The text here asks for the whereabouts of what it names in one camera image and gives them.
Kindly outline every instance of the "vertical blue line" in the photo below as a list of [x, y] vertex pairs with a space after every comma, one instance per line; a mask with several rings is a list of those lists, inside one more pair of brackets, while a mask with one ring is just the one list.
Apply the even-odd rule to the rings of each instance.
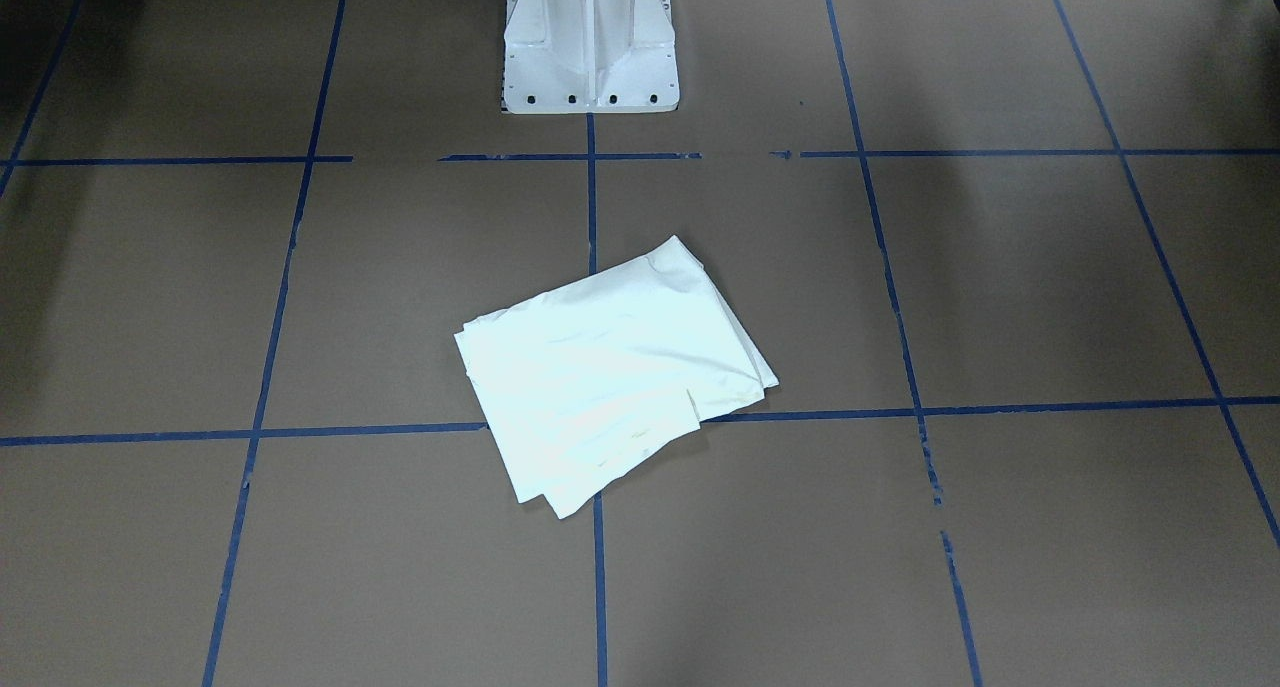
[[83, 4], [84, 0], [72, 0], [72, 9], [67, 14], [67, 23], [63, 26], [61, 33], [58, 36], [58, 45], [54, 49], [54, 55], [49, 59], [49, 67], [45, 67], [44, 75], [40, 77], [40, 84], [36, 87], [36, 96], [31, 99], [31, 107], [27, 107], [27, 118], [22, 122], [22, 130], [18, 132], [18, 141], [13, 145], [13, 151], [9, 152], [9, 164], [4, 168], [4, 175], [0, 177], [0, 196], [4, 196], [5, 187], [9, 187], [9, 180], [13, 178], [13, 169], [17, 168], [22, 148], [27, 145], [27, 136], [31, 136], [31, 127], [32, 123], [36, 122], [36, 113], [40, 110], [40, 104], [45, 100], [45, 93], [49, 90], [49, 82], [54, 78], [54, 72], [58, 69], [58, 63], [63, 58], [68, 40], [70, 40], [72, 36], [72, 28], [76, 26], [76, 18], [79, 17]]
[[960, 632], [964, 633], [964, 649], [969, 655], [969, 674], [973, 677], [973, 687], [982, 687], [982, 668], [978, 665], [978, 649], [973, 644], [973, 628], [969, 627], [969, 606], [964, 600], [964, 587], [960, 586], [960, 573], [956, 572], [955, 549], [951, 546], [951, 537], [946, 528], [942, 531], [942, 550], [947, 555], [947, 572], [951, 573], [951, 594], [956, 599], [956, 613], [960, 617]]
[[227, 609], [230, 604], [232, 581], [236, 577], [236, 560], [239, 555], [239, 541], [244, 527], [244, 516], [248, 509], [248, 495], [253, 477], [253, 467], [257, 463], [259, 436], [262, 421], [266, 415], [266, 400], [271, 390], [271, 374], [275, 368], [275, 353], [280, 344], [280, 328], [284, 324], [284, 307], [289, 294], [289, 272], [293, 267], [293, 251], [298, 246], [298, 228], [302, 225], [302, 216], [306, 210], [307, 192], [311, 189], [311, 175], [315, 171], [316, 145], [320, 143], [320, 125], [324, 123], [325, 99], [329, 93], [329, 79], [333, 77], [333, 63], [338, 54], [338, 35], [342, 32], [342, 17], [346, 12], [347, 0], [338, 0], [338, 9], [334, 14], [333, 32], [329, 35], [329, 55], [325, 59], [324, 77], [320, 81], [320, 96], [316, 99], [315, 119], [311, 123], [311, 141], [307, 147], [307, 162], [302, 168], [302, 186], [298, 187], [298, 201], [293, 209], [293, 226], [289, 230], [289, 246], [284, 252], [284, 267], [280, 272], [280, 289], [275, 298], [275, 315], [271, 319], [271, 336], [268, 342], [266, 359], [262, 365], [262, 381], [259, 389], [257, 406], [253, 412], [255, 438], [248, 441], [248, 450], [244, 455], [244, 470], [241, 477], [239, 499], [236, 503], [236, 519], [232, 522], [232, 536], [227, 546], [227, 564], [223, 568], [223, 585], [218, 596], [218, 610], [214, 614], [214, 627], [209, 637], [209, 654], [205, 658], [205, 674], [201, 681], [202, 687], [212, 687], [214, 673], [218, 669], [218, 654], [223, 642], [223, 628], [227, 623]]
[[920, 449], [924, 453], [924, 468], [928, 470], [929, 485], [933, 487], [933, 504], [942, 505], [942, 485], [938, 482], [937, 470], [933, 468], [933, 452], [929, 449], [929, 431], [924, 423], [924, 408], [920, 404], [920, 388], [915, 381], [915, 367], [911, 363], [911, 348], [906, 340], [906, 324], [902, 321], [902, 308], [897, 299], [897, 287], [893, 281], [893, 269], [888, 258], [888, 246], [884, 241], [884, 228], [879, 217], [879, 205], [876, 198], [876, 186], [872, 182], [872, 168], [867, 160], [867, 148], [863, 143], [863, 128], [858, 119], [858, 107], [854, 102], [854, 86], [849, 78], [849, 64], [845, 61], [845, 42], [840, 37], [840, 26], [836, 22], [836, 5], [833, 0], [827, 0], [827, 20], [831, 22], [831, 36], [836, 43], [836, 59], [840, 61], [840, 77], [845, 82], [845, 100], [849, 104], [849, 120], [854, 130], [854, 141], [858, 145], [858, 161], [863, 168], [863, 184], [867, 189], [867, 202], [872, 212], [872, 225], [876, 228], [876, 244], [881, 249], [881, 262], [884, 265], [884, 285], [888, 289], [890, 307], [893, 310], [893, 319], [897, 321], [897, 339], [902, 347], [902, 365], [906, 368], [906, 385], [911, 390], [911, 408], [915, 412], [915, 427], [920, 434]]
[[1093, 72], [1089, 69], [1089, 64], [1084, 59], [1084, 52], [1080, 50], [1079, 41], [1075, 40], [1075, 31], [1071, 28], [1071, 22], [1066, 17], [1066, 9], [1062, 6], [1062, 0], [1053, 0], [1053, 8], [1057, 9], [1057, 17], [1062, 22], [1062, 28], [1066, 31], [1066, 38], [1070, 41], [1071, 50], [1075, 52], [1075, 61], [1079, 61], [1080, 70], [1084, 72], [1084, 82], [1088, 82], [1089, 93], [1093, 95], [1093, 102], [1097, 104], [1098, 114], [1101, 114], [1102, 123], [1107, 128], [1107, 136], [1111, 136], [1111, 146], [1116, 150], [1116, 155], [1120, 159], [1120, 168], [1124, 169], [1125, 180], [1129, 182], [1129, 191], [1133, 192], [1133, 201], [1138, 205], [1138, 214], [1142, 216], [1143, 226], [1147, 228], [1147, 235], [1151, 239], [1152, 248], [1156, 251], [1156, 258], [1160, 260], [1160, 267], [1165, 271], [1165, 281], [1169, 281], [1169, 289], [1174, 294], [1175, 303], [1178, 303], [1178, 312], [1183, 315], [1183, 322], [1187, 324], [1187, 331], [1188, 335], [1190, 335], [1192, 345], [1194, 345], [1196, 353], [1201, 359], [1201, 367], [1204, 370], [1204, 377], [1208, 380], [1208, 385], [1213, 391], [1213, 399], [1217, 402], [1219, 412], [1222, 413], [1222, 421], [1226, 422], [1226, 429], [1231, 435], [1231, 441], [1235, 444], [1235, 453], [1239, 455], [1240, 463], [1244, 464], [1244, 472], [1248, 475], [1249, 484], [1253, 486], [1253, 496], [1258, 500], [1258, 507], [1262, 509], [1262, 516], [1267, 521], [1267, 527], [1271, 528], [1271, 539], [1275, 541], [1276, 548], [1280, 548], [1280, 525], [1276, 523], [1275, 510], [1271, 509], [1271, 503], [1267, 500], [1266, 490], [1263, 490], [1262, 481], [1258, 478], [1257, 470], [1253, 467], [1253, 459], [1249, 458], [1249, 450], [1244, 445], [1244, 440], [1240, 438], [1239, 429], [1235, 426], [1235, 418], [1231, 417], [1231, 408], [1228, 404], [1226, 397], [1222, 395], [1222, 388], [1217, 381], [1217, 374], [1213, 374], [1213, 366], [1210, 363], [1207, 351], [1204, 351], [1204, 343], [1201, 340], [1199, 331], [1192, 319], [1192, 312], [1187, 307], [1187, 299], [1183, 299], [1183, 290], [1178, 285], [1178, 278], [1174, 274], [1174, 267], [1165, 255], [1165, 248], [1161, 246], [1160, 235], [1156, 233], [1156, 223], [1151, 219], [1151, 212], [1147, 210], [1147, 202], [1142, 198], [1142, 191], [1138, 189], [1138, 180], [1133, 177], [1133, 169], [1129, 168], [1129, 157], [1120, 146], [1120, 137], [1116, 136], [1115, 125], [1112, 125], [1111, 116], [1107, 114], [1106, 104], [1102, 104], [1102, 93], [1098, 91], [1097, 82], [1093, 81]]
[[[595, 274], [595, 114], [586, 113], [586, 235], [590, 244], [586, 271]], [[595, 682], [609, 684], [609, 636], [604, 601], [604, 494], [591, 499], [591, 522], [595, 532]]]

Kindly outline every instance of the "white cloth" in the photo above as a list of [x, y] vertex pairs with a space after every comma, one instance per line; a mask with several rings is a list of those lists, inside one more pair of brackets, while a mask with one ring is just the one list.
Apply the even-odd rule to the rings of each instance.
[[676, 237], [454, 335], [517, 501], [573, 514], [778, 379]]

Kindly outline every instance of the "white plastic mount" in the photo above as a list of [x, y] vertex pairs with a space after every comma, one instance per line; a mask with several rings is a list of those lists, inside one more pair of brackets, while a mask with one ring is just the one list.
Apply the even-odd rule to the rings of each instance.
[[516, 114], [668, 113], [671, 0], [507, 0], [502, 104]]

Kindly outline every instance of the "folded white cloth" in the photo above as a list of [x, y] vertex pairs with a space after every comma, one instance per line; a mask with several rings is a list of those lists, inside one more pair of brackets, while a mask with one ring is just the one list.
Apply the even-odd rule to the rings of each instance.
[[676, 237], [454, 335], [517, 501], [573, 514], [778, 379]]

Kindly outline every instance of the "gray surface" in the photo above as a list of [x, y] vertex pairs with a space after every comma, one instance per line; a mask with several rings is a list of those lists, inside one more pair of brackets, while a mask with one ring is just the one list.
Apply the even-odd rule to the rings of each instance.
[[219, 684], [593, 678], [590, 510], [515, 504], [488, 432], [270, 441], [255, 482]]
[[[868, 148], [1110, 148], [1052, 0], [833, 3]], [[1062, 3], [1126, 148], [1280, 148], [1270, 0]], [[4, 154], [69, 4], [0, 3], [45, 29]], [[1277, 545], [1219, 409], [1152, 403], [1212, 391], [1120, 159], [873, 157], [869, 194], [799, 157], [855, 148], [826, 0], [673, 0], [685, 102], [596, 148], [703, 159], [599, 160], [594, 200], [576, 157], [436, 162], [588, 148], [498, 113], [502, 4], [348, 0], [319, 150], [355, 162], [307, 182], [13, 173], [0, 683], [197, 684], [212, 644], [216, 687], [965, 686], [966, 624], [991, 686], [1276, 682]], [[23, 157], [306, 154], [335, 6], [86, 0]], [[1129, 160], [1225, 395], [1280, 403], [1276, 157]], [[1138, 402], [931, 413], [933, 507], [872, 196], [927, 408]], [[599, 267], [678, 233], [782, 380], [599, 531], [517, 505], [484, 429], [421, 432], [483, 420], [453, 333], [585, 276], [593, 225]], [[1230, 413], [1280, 501], [1280, 406]], [[202, 429], [243, 432], [154, 435]]]
[[197, 684], [243, 441], [0, 452], [0, 682]]
[[992, 684], [1275, 683], [1276, 546], [1216, 409], [931, 426]]

